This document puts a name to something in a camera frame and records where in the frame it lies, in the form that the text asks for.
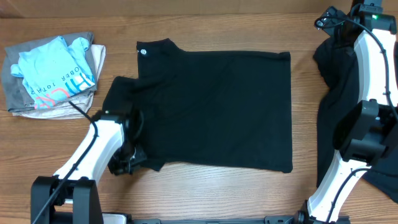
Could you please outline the black t-shirt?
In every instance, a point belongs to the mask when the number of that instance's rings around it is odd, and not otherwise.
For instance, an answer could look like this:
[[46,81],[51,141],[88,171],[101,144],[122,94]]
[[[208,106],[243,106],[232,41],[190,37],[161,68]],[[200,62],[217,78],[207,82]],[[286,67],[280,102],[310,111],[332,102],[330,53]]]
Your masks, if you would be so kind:
[[139,76],[116,77],[103,109],[142,112],[145,167],[189,162],[292,171],[288,52],[188,52],[170,39],[136,47]]

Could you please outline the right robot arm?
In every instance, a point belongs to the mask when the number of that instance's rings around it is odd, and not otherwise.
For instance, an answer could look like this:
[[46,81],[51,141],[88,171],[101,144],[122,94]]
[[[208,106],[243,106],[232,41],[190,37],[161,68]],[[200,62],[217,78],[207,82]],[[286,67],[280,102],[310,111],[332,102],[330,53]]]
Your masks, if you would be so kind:
[[317,115],[317,190],[291,223],[348,223],[340,209],[360,179],[391,197],[397,165],[397,24],[380,1],[329,7],[314,61],[329,88]]

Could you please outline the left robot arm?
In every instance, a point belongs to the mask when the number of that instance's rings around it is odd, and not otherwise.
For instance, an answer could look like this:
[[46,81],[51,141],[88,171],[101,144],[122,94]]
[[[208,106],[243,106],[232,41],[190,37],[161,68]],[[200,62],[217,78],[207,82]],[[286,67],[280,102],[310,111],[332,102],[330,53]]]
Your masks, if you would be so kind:
[[132,223],[125,213],[106,213],[98,184],[106,169],[132,174],[147,156],[138,143],[144,126],[139,110],[128,114],[98,111],[84,140],[51,177],[38,177],[31,187],[31,223]]

